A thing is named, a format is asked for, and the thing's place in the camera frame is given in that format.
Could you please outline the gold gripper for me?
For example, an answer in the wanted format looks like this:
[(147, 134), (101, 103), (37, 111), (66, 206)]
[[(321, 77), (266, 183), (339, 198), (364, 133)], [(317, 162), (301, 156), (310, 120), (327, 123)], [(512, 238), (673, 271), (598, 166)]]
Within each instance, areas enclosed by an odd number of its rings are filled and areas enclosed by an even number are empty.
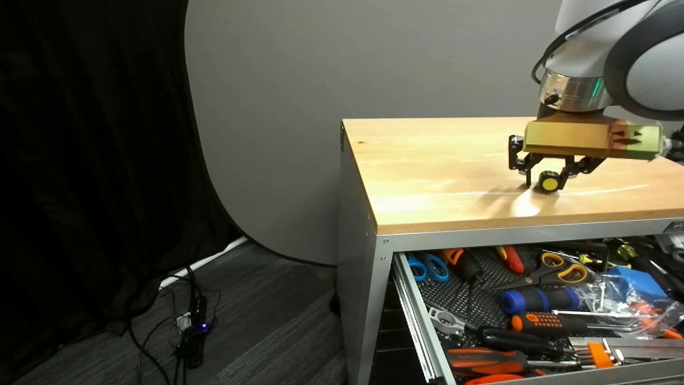
[(626, 120), (535, 120), (526, 126), (523, 139), (510, 136), (510, 169), (523, 176), (523, 186), (533, 186), (533, 169), (539, 155), (566, 156), (558, 176), (558, 188), (579, 173), (593, 173), (601, 158), (652, 161), (665, 152), (665, 136), (656, 125), (636, 125)]

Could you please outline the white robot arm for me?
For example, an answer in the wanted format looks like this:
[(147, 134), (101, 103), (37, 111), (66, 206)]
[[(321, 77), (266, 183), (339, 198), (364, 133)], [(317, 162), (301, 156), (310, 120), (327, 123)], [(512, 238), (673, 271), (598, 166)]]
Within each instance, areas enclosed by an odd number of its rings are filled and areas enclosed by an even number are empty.
[(533, 65), (539, 111), (510, 136), (510, 169), (554, 195), (607, 158), (655, 161), (684, 120), (684, 0), (563, 0)]

